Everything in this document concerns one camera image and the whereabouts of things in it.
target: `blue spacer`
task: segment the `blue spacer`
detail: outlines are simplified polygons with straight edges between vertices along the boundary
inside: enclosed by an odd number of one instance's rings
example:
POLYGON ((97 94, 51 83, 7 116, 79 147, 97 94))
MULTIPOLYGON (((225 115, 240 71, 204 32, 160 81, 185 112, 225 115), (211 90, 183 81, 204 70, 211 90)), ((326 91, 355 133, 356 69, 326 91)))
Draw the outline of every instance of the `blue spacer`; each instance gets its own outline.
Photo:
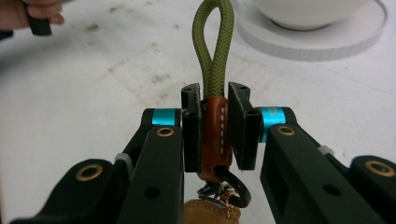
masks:
POLYGON ((152 125, 176 125, 176 110, 171 109, 154 109, 152 114, 152 125))
POLYGON ((279 106, 260 107, 262 110, 262 127, 264 127, 264 135, 262 136, 262 143, 267 140, 268 129, 278 123, 286 123, 285 113, 279 106))

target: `white cup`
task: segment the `white cup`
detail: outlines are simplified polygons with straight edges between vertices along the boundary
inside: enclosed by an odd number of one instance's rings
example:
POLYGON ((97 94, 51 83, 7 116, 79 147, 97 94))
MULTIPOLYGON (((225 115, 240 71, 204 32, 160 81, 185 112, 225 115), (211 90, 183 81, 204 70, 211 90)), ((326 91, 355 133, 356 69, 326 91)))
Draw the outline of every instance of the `white cup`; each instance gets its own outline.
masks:
POLYGON ((314 30, 352 15, 371 0, 254 0, 274 23, 292 30, 314 30))

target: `braided cord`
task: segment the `braided cord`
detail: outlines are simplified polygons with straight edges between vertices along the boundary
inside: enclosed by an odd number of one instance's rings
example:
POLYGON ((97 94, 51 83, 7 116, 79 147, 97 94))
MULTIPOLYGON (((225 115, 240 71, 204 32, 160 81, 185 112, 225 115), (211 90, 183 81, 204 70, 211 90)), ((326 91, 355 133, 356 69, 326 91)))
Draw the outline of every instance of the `braided cord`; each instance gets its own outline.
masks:
POLYGON ((198 56, 204 80, 204 99, 224 95, 225 68, 233 37, 233 6, 230 0, 204 0, 192 24, 192 42, 198 56), (205 23, 216 7, 220 12, 219 37, 213 61, 205 42, 205 23))

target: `white table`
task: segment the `white table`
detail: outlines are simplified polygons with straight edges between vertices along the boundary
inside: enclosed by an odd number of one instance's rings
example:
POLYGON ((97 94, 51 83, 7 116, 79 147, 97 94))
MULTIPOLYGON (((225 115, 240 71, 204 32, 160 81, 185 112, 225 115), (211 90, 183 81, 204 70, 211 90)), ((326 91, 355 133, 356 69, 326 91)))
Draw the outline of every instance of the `white table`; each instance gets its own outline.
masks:
MULTIPOLYGON (((379 41, 343 60, 305 63, 258 52, 235 31, 227 81, 248 85, 255 106, 286 105, 345 165, 359 155, 396 161, 396 3, 379 41)), ((191 41, 200 1, 79 0, 64 6, 52 37, 29 30, 0 44, 2 220, 36 214, 74 164, 113 161, 147 107, 180 107, 180 89, 201 82, 191 41)), ((213 49, 219 14, 205 28, 213 49)), ((254 172, 233 172, 252 193, 241 223, 274 223, 254 172)), ((204 182, 186 175, 185 200, 204 182)))

